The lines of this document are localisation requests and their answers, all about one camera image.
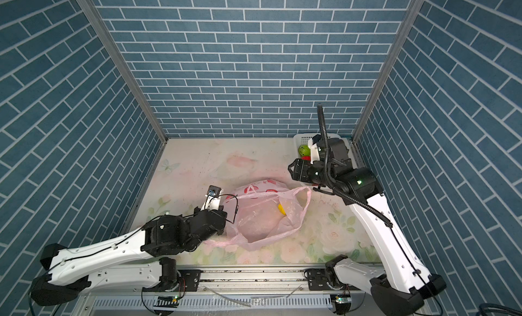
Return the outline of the light green bumpy fruit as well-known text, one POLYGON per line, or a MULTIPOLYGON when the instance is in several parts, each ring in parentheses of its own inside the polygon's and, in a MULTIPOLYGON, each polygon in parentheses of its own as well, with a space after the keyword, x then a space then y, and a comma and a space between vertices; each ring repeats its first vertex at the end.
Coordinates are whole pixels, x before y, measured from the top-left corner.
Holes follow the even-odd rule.
POLYGON ((308 145, 300 145, 298 147, 298 153, 300 157, 309 157, 311 156, 311 149, 308 145))

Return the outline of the white perforated plastic basket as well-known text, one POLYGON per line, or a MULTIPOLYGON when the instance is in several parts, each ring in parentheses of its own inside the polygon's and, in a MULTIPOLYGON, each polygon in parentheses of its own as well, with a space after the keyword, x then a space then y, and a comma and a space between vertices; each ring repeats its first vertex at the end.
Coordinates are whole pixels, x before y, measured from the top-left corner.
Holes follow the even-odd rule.
MULTIPOLYGON (((307 146, 309 140, 312 137, 314 137, 314 136, 316 136, 316 133, 299 133, 299 134, 295 135, 293 137, 293 139, 294 139, 294 144, 296 146, 296 149, 298 150, 301 145, 306 145, 307 146)), ((352 166, 353 166, 354 169, 356 169, 358 167, 358 165, 357 165, 357 161, 355 159, 355 156, 353 155, 353 152, 352 152, 352 143, 348 139, 343 138, 340 135, 335 134, 335 133, 329 133, 328 137, 329 138, 339 138, 339 139, 341 139, 343 141, 343 143, 348 148, 348 157, 352 161, 352 166)))

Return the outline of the pink plastic bag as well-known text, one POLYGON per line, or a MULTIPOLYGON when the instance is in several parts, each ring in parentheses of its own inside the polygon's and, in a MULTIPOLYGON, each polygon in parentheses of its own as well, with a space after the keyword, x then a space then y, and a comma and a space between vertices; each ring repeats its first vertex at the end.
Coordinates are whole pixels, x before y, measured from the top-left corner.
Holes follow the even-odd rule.
POLYGON ((210 239, 204 244, 217 248, 237 245, 252 252, 281 241, 299 232, 311 195, 308 186, 290 189, 272 179, 241 186, 225 194, 222 202, 228 219, 226 239, 210 239), (278 204, 282 204, 286 215, 279 212, 278 204))

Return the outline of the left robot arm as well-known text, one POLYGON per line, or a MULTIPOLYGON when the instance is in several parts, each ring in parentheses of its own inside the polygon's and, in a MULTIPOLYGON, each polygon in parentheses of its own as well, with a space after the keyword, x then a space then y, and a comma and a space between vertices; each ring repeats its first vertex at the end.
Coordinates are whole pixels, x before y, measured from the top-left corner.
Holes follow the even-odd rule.
POLYGON ((221 208, 196 209, 188 217, 160 215, 132 233, 80 248, 47 245, 40 258, 45 272, 33 280, 29 296, 39 306, 54 306, 102 287, 178 290, 182 277, 173 256, 222 234, 226 218, 221 208))

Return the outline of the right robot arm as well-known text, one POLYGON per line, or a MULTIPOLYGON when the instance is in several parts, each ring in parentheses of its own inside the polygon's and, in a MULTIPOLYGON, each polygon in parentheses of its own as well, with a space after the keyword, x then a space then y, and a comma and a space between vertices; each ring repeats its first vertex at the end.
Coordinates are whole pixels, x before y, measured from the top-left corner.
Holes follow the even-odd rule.
POLYGON ((314 135, 308 156, 288 167, 293 180, 310 184, 315 192, 338 196, 363 225, 382 265, 368 267, 339 255, 325 264, 327 284, 334 290, 354 286, 371 295, 385 315, 420 315, 425 301, 436 298, 447 284, 417 257, 397 226, 383 187, 365 167, 354 168, 340 138, 314 135))

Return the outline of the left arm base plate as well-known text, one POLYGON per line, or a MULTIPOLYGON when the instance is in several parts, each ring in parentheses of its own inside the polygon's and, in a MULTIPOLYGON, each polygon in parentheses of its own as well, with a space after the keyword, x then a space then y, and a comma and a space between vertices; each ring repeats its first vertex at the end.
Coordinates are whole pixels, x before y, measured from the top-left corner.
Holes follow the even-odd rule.
POLYGON ((201 278, 200 270, 180 270, 176 271, 174 282, 161 280, 155 286, 144 288, 144 292, 195 292, 198 289, 201 278))

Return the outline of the aluminium front rail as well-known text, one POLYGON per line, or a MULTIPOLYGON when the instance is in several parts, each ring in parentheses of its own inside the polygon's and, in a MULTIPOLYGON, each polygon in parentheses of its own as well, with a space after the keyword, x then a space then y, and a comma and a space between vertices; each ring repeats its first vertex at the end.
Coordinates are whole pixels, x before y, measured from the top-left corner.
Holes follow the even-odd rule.
MULTIPOLYGON (((333 260, 324 267, 331 268, 341 283, 370 292, 372 287, 390 286, 394 290, 409 293, 418 290, 427 280, 419 267, 411 268, 400 264, 398 270, 389 271, 384 267, 359 264, 349 258, 333 260)), ((224 289, 240 291, 276 291, 287 287, 304 286, 305 267, 207 267, 181 270, 200 270, 198 291, 224 289)), ((161 280, 176 280, 175 260, 169 258, 148 264, 126 264, 96 271, 80 281, 81 294, 100 291, 131 292, 140 291, 159 284, 161 280)))

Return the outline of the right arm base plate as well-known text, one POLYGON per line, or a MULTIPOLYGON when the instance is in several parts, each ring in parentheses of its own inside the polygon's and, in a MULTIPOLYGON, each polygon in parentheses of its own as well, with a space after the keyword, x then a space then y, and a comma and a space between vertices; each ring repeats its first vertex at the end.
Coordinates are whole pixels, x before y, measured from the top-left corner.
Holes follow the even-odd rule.
POLYGON ((359 290, 355 286, 341 283, 331 268, 308 268, 304 271, 304 277, 310 291, 359 290))

